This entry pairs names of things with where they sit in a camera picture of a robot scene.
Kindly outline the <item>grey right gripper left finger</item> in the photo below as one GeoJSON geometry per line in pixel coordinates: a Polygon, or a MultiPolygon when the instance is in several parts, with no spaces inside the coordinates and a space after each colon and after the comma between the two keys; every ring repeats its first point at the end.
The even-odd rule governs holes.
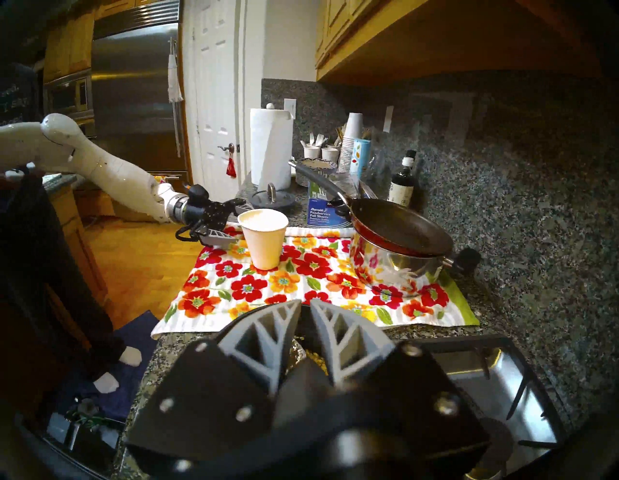
{"type": "Polygon", "coordinates": [[[302,301],[240,315],[190,343],[136,416],[126,446],[139,467],[213,460],[266,433],[291,367],[302,301]]]}

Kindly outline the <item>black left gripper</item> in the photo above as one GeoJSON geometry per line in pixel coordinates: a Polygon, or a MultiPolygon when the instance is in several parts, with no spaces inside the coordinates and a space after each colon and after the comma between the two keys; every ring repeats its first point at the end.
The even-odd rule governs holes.
{"type": "Polygon", "coordinates": [[[218,202],[211,200],[201,185],[185,184],[188,200],[185,203],[185,241],[200,242],[203,246],[229,248],[237,237],[224,232],[230,214],[243,214],[254,207],[250,203],[238,205],[238,198],[218,202]]]}

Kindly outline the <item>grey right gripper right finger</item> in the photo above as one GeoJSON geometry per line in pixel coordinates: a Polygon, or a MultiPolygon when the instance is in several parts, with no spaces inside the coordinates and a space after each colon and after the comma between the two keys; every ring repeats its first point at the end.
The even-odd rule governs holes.
{"type": "Polygon", "coordinates": [[[309,303],[330,384],[355,406],[357,429],[400,438],[431,467],[474,467],[490,435],[434,357],[394,342],[366,318],[321,300],[309,303]]]}

